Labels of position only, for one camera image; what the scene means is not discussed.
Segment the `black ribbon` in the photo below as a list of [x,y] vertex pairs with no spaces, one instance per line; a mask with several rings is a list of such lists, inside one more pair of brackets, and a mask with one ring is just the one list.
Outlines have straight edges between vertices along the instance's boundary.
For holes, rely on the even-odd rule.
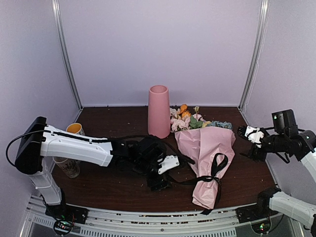
[[196,178],[179,182],[167,174],[168,179],[179,185],[194,186],[192,202],[204,208],[203,215],[208,215],[221,198],[221,179],[234,155],[231,145],[221,143],[207,148],[200,146],[199,156],[195,163]]

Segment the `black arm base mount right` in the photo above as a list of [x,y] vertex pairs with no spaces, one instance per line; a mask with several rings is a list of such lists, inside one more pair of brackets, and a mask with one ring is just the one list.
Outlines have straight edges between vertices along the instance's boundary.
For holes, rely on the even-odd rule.
[[253,222],[264,218],[269,218],[278,214],[277,211],[269,208],[261,208],[257,204],[239,207],[236,209],[237,218],[240,224],[246,222]]

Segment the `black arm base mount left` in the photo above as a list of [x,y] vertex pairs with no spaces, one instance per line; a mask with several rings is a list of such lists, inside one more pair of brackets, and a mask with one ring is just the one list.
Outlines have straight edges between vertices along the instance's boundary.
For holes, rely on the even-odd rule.
[[88,216],[88,209],[71,205],[46,205],[45,214],[55,220],[63,220],[79,224],[85,224]]

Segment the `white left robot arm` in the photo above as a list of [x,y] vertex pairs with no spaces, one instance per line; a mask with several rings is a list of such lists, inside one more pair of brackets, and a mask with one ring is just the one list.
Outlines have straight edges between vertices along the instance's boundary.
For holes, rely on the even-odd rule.
[[68,158],[107,167],[112,161],[131,165],[150,181],[179,166],[179,155],[167,155],[167,142],[155,136],[96,138],[74,134],[46,124],[37,117],[23,135],[14,166],[28,175],[46,204],[60,219],[71,215],[65,196],[47,169],[45,157]]

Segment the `artificial flower bouquet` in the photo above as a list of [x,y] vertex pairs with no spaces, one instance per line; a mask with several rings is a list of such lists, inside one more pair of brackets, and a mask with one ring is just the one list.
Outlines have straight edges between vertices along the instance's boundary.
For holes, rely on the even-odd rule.
[[199,113],[199,106],[195,106],[193,110],[194,111],[191,113],[187,104],[182,104],[179,108],[170,107],[170,131],[175,133],[179,131],[200,129],[211,126],[226,128],[229,130],[233,129],[233,125],[230,122],[205,120]]

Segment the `pink wrapping paper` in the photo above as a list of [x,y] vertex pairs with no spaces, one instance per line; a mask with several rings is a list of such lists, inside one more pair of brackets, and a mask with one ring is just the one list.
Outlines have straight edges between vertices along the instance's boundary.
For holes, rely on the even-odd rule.
[[205,127],[175,133],[179,151],[191,158],[191,168],[196,176],[212,176],[211,181],[197,181],[193,190],[193,204],[213,209],[219,195],[219,184],[233,161],[236,140],[232,130],[220,127]]

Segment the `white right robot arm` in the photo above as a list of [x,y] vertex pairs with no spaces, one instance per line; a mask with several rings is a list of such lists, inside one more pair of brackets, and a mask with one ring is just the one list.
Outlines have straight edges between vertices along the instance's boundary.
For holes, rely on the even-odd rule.
[[240,126],[239,137],[253,145],[248,157],[268,159],[279,182],[277,188],[262,191],[253,207],[253,214],[265,217],[270,211],[279,212],[301,223],[316,234],[316,200],[307,192],[316,186],[316,136],[296,125],[275,127],[270,135],[266,128]]

